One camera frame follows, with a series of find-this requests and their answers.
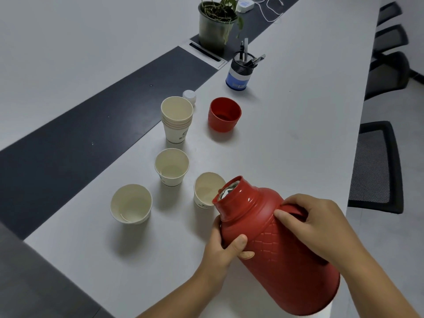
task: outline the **thermos neck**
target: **thermos neck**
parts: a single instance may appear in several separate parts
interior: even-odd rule
[[[250,185],[243,176],[237,176],[232,179],[225,185],[225,187],[228,187],[236,181],[240,181],[240,183],[230,193],[219,201],[218,195],[212,201],[218,212],[221,214],[221,220],[223,222],[242,217],[249,211],[250,208],[252,208],[259,197],[258,188]]]

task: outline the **forearm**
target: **forearm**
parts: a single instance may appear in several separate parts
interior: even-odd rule
[[[193,276],[137,318],[196,318],[214,294],[201,276]]]
[[[349,287],[361,318],[419,318],[384,270],[363,250],[341,274]]]

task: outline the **white cable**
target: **white cable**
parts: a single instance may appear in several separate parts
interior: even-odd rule
[[[261,10],[262,15],[263,15],[264,19],[265,19],[267,22],[271,22],[271,23],[272,23],[272,22],[275,22],[275,21],[277,21],[277,20],[279,19],[279,17],[280,17],[280,16],[282,16],[282,15],[284,14],[284,12],[278,13],[278,12],[276,12],[274,9],[272,9],[272,8],[268,5],[268,2],[269,2],[269,0],[268,0],[268,1],[266,2],[266,7],[267,7],[268,9],[270,9],[272,12],[274,12],[276,15],[278,15],[278,17],[276,17],[274,20],[268,20],[268,19],[265,17],[264,12],[262,11],[262,7],[261,7],[261,3],[265,2],[265,0],[262,0],[262,1],[255,1],[255,0],[253,0],[253,2],[255,2],[257,5],[259,5],[259,9]]]

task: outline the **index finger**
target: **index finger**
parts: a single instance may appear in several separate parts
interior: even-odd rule
[[[297,204],[309,212],[316,205],[317,201],[318,199],[316,197],[298,193],[286,198],[281,205]]]
[[[213,221],[210,240],[221,243],[221,216],[220,215],[218,215]]]

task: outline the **finger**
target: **finger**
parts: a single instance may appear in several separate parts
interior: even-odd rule
[[[274,215],[280,222],[290,231],[294,233],[297,237],[302,235],[302,232],[305,229],[305,223],[296,219],[293,215],[284,212],[282,210],[275,210]]]
[[[221,216],[218,215],[212,224],[211,237],[209,241],[221,245]]]
[[[247,244],[247,236],[239,235],[233,242],[224,250],[225,259],[228,264],[244,250]]]
[[[243,251],[242,253],[238,255],[238,257],[240,259],[247,260],[247,259],[253,258],[254,255],[255,253],[253,251]]]
[[[309,212],[315,206],[317,201],[318,199],[316,197],[298,193],[286,198],[281,205],[297,204]]]

